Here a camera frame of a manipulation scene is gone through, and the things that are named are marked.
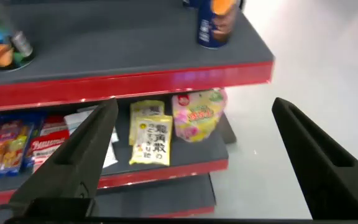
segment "yellow snack bag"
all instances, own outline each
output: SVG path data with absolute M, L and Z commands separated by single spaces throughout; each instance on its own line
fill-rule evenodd
M 129 129 L 129 145 L 133 146 L 136 138 L 136 117 L 164 114 L 164 102 L 144 100 L 131 104 L 131 128 Z
M 139 116 L 136 118 L 136 140 L 129 164 L 170 165 L 172 116 Z

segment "colorful snack package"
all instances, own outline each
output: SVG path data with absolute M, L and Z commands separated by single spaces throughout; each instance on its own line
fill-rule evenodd
M 17 175 L 34 121 L 29 114 L 0 116 L 0 175 Z
M 66 129 L 34 138 L 30 145 L 34 160 L 33 172 L 35 172 L 69 137 L 70 133 Z
M 44 125 L 42 126 L 40 136 L 44 136 L 50 133 L 54 133 L 66 129 L 68 128 L 63 116 L 59 116 L 59 115 L 48 116 L 44 122 Z
M 31 133 L 30 142 L 34 138 L 40 136 L 40 132 L 41 132 L 42 126 L 44 125 L 44 121 L 45 121 L 45 113 L 39 113 L 39 114 L 35 115 L 34 129 Z M 33 165 L 34 165 L 34 160 L 32 158 L 31 147 L 27 146 L 26 150 L 25 150 L 25 156 L 23 158 L 22 167 L 26 169 L 28 167 L 32 167 Z
M 164 114 L 164 102 L 159 100 L 144 100 L 131 104 L 131 128 L 129 130 L 129 145 L 136 139 L 136 117 Z
M 188 142 L 207 138 L 219 122 L 226 102 L 227 95 L 223 89 L 173 96 L 176 135 Z
M 170 143 L 172 136 L 172 117 L 136 117 L 136 140 L 129 164 L 170 165 Z

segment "store shelf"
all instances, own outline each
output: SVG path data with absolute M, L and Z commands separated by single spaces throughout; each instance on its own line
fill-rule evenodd
M 217 131 L 214 131 L 208 139 L 194 143 L 188 143 L 173 134 L 169 167 L 155 164 L 134 164 L 131 166 L 128 164 L 132 155 L 132 148 L 128 145 L 130 103 L 145 99 L 162 100 L 165 102 L 165 114 L 171 114 L 171 97 L 171 95 L 157 95 L 118 100 L 119 114 L 116 129 L 120 141 L 114 143 L 113 146 L 119 162 L 103 169 L 98 186 L 100 189 L 207 174 L 227 168 L 226 145 Z M 17 177 L 0 178 L 0 205 L 6 204 L 14 190 L 19 188 L 30 175 L 31 171 L 28 170 Z
M 230 43 L 211 50 L 181 1 L 20 2 L 9 10 L 37 56 L 0 72 L 0 111 L 271 79 L 273 55 L 242 13 Z
M 100 217 L 188 217 L 215 206 L 208 174 L 104 190 L 95 199 Z M 0 209 L 0 223 L 11 216 Z

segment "bottom shelf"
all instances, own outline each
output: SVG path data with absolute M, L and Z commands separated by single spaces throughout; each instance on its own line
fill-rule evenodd
M 100 190 L 99 217 L 188 217 L 214 211 L 209 174 Z M 12 215 L 0 209 L 0 223 Z

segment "blue can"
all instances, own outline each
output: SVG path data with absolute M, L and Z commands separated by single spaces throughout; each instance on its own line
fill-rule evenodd
M 198 10 L 198 43 L 211 49 L 227 44 L 237 11 L 236 0 L 202 1 Z
M 183 6 L 198 9 L 203 0 L 182 0 Z

